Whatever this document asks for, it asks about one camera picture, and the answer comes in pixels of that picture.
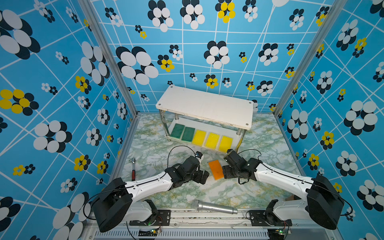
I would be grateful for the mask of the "orange sponge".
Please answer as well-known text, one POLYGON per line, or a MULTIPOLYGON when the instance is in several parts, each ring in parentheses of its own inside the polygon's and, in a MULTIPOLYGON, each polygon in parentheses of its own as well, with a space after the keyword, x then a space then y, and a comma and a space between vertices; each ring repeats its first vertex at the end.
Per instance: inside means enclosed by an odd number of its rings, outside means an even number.
POLYGON ((209 167, 211 169, 211 172, 213 174, 215 181, 224 178, 222 165, 220 164, 220 162, 218 160, 214 160, 214 161, 209 162, 209 167))

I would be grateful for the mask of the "yellow sponge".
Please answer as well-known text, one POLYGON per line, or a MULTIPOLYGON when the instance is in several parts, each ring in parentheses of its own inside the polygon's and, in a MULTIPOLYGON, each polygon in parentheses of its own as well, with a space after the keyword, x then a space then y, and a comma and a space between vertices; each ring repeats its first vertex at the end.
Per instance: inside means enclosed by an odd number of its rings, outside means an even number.
POLYGON ((207 134, 206 131, 196 130, 196 133, 192 140, 192 144, 201 147, 205 141, 206 134, 207 134))
POLYGON ((215 150, 218 145, 219 139, 220 135, 215 133, 209 133, 205 147, 208 149, 215 150))
POLYGON ((226 153, 228 149, 232 148, 233 138, 222 136, 220 144, 219 144, 219 151, 226 153))

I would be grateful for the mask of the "green sponge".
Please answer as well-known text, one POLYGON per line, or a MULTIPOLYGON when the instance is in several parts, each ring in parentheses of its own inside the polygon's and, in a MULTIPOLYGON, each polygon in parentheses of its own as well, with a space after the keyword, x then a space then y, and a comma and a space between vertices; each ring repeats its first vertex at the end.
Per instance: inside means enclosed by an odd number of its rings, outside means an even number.
POLYGON ((182 137, 184 129, 185 129, 185 125, 175 124, 170 137, 175 139, 180 139, 182 137))
POLYGON ((195 134, 195 128, 185 127, 182 135, 182 141, 192 142, 194 138, 194 134, 195 134))

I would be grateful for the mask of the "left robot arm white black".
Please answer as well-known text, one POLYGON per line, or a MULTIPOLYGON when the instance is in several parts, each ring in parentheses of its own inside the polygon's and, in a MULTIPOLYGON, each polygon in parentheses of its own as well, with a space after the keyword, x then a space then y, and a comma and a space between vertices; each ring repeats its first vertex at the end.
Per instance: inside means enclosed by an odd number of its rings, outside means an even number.
POLYGON ((200 169, 199 159, 190 156, 182 164, 168 167, 150 178, 131 182, 124 182, 122 178, 114 179, 92 202, 91 209, 99 231, 104 233, 115 228, 137 201, 181 187, 190 181, 204 185, 209 175, 208 171, 200 169))

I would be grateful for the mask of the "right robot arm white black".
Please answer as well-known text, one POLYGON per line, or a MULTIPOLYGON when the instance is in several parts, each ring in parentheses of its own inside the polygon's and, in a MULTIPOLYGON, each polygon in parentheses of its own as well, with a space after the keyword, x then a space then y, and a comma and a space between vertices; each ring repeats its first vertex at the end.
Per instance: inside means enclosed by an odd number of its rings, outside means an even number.
POLYGON ((229 149, 224 157, 225 179, 244 179, 270 184, 297 196, 297 200, 271 200, 264 211, 264 221, 275 226, 290 220, 312 220, 319 226, 335 230, 342 215, 345 200, 324 176, 315 178, 294 175, 263 163, 259 159, 248 161, 229 149))

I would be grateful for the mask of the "white two-tier shelf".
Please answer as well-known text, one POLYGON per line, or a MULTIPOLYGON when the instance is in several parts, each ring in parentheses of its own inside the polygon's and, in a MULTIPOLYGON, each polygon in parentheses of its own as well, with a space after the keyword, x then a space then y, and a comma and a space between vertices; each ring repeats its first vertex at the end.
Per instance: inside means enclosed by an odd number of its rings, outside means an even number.
POLYGON ((206 148, 209 133, 220 135, 216 149, 209 149, 220 152, 222 136, 233 138, 231 149, 238 151, 246 132, 251 129, 254 105, 249 100, 171 85, 157 102, 156 108, 159 110, 166 138, 192 144, 182 141, 182 137, 170 137, 175 124, 185 125, 195 128, 195 133, 196 130, 207 132, 201 146, 203 148, 206 148))

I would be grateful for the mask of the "silver microphone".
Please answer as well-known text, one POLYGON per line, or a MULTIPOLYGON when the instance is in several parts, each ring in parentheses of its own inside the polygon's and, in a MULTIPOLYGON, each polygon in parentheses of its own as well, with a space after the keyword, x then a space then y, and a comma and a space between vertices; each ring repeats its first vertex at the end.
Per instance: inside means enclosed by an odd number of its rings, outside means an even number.
POLYGON ((236 215, 238 210, 233 207, 228 207, 224 205, 212 204, 208 202, 203 202, 200 200, 192 201, 192 208, 197 211, 210 211, 210 212, 218 212, 230 215, 236 215))

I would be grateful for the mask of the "red handled ratchet wrench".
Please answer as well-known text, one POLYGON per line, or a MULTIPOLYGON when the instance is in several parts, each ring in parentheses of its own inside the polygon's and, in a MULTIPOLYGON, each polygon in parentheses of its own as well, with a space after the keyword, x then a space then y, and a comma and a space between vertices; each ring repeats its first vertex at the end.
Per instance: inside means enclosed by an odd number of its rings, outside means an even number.
POLYGON ((132 179, 132 181, 135 181, 135 180, 136 180, 136 159, 133 158, 133 159, 131 160, 131 162, 132 162, 132 174, 131 174, 131 179, 132 179))

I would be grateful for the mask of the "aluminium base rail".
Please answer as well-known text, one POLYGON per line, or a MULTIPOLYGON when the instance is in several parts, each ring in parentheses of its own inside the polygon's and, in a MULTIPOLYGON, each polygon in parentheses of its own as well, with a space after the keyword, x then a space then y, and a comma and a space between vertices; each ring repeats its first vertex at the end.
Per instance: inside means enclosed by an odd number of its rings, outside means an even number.
POLYGON ((255 220, 248 209, 240 209, 236 215, 172 209, 169 225, 159 227, 154 236, 139 233, 155 230, 155 226, 130 226, 120 223, 114 229, 102 233, 96 222, 86 225, 83 240, 341 240, 338 230, 327 230, 310 220, 292 220, 290 227, 253 226, 255 220))

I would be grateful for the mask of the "aluminium frame post right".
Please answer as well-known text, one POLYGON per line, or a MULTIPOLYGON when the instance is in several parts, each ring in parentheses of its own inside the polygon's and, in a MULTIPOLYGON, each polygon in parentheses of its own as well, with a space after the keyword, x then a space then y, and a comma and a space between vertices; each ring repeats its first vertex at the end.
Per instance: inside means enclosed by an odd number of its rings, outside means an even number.
POLYGON ((318 32, 316 33, 313 41, 311 42, 308 50, 304 54, 300 64, 298 65, 298 69, 296 70, 296 73, 292 80, 288 83, 284 93, 282 94, 282 97, 280 98, 279 102, 277 103, 277 107, 274 111, 275 118, 278 117, 279 113, 285 106, 285 104, 288 102, 288 98, 290 94, 292 93, 294 87, 298 84, 301 77, 305 73, 306 69, 308 68, 309 64, 311 63, 318 47, 323 43, 325 37, 335 24, 335 21, 339 17, 342 9, 344 8, 345 4, 347 3, 347 0, 339 0, 334 1, 333 5, 330 8, 329 14, 327 18, 325 19, 322 26, 319 28, 318 32))

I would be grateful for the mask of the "aluminium frame post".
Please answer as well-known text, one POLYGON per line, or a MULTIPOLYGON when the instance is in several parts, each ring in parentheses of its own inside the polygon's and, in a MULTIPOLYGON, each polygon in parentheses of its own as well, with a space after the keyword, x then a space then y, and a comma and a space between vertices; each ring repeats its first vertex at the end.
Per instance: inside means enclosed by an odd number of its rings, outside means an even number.
POLYGON ((282 94, 282 97, 280 98, 279 102, 277 103, 277 107, 274 111, 275 118, 278 117, 279 113, 285 106, 285 104, 288 102, 288 98, 290 94, 292 93, 294 87, 298 84, 301 77, 305 73, 306 69, 308 68, 309 64, 311 63, 318 47, 323 43, 325 37, 335 24, 335 21, 339 17, 342 9, 344 8, 345 4, 347 3, 347 0, 339 0, 334 1, 333 5, 330 8, 329 14, 327 18, 325 19, 322 26, 319 28, 318 32, 316 33, 313 41, 311 42, 308 50, 304 54, 300 64, 298 65, 298 69, 296 70, 296 73, 292 80, 288 83, 284 93, 282 94))
POLYGON ((138 117, 138 110, 136 109, 134 102, 132 98, 130 97, 130 93, 128 91, 128 88, 125 84, 125 81, 123 79, 123 76, 118 68, 118 65, 116 61, 114 60, 114 56, 112 53, 112 50, 110 49, 107 39, 102 31, 102 27, 98 22, 96 12, 93 10, 93 6, 90 1, 86 0, 80 0, 79 4, 85 14, 86 19, 89 21, 91 24, 91 28, 93 29, 93 33, 95 35, 95 38, 106 58, 106 61, 108 63, 108 66, 111 70, 111 73, 113 77, 115 78, 118 88, 121 91, 124 99, 126 100, 126 103, 133 115, 133 118, 138 117))

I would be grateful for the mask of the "aluminium frame post left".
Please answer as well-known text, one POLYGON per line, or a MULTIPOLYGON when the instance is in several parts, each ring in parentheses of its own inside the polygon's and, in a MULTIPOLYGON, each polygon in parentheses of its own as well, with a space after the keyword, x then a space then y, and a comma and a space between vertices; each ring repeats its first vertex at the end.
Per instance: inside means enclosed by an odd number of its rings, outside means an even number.
POLYGON ((107 39, 102 31, 102 27, 98 22, 96 12, 93 10, 93 6, 90 1, 86 0, 80 0, 79 4, 85 14, 86 19, 89 21, 91 24, 91 28, 93 29, 93 33, 95 35, 95 38, 106 58, 106 61, 108 63, 108 66, 111 70, 111 73, 113 77, 115 78, 118 88, 121 91, 124 99, 126 100, 126 103, 133 115, 133 118, 138 117, 138 110, 136 109, 134 102, 132 98, 130 97, 130 93, 128 91, 128 88, 125 84, 125 81, 123 79, 123 76, 118 68, 118 65, 116 61, 114 60, 114 56, 112 53, 112 50, 110 49, 107 39))

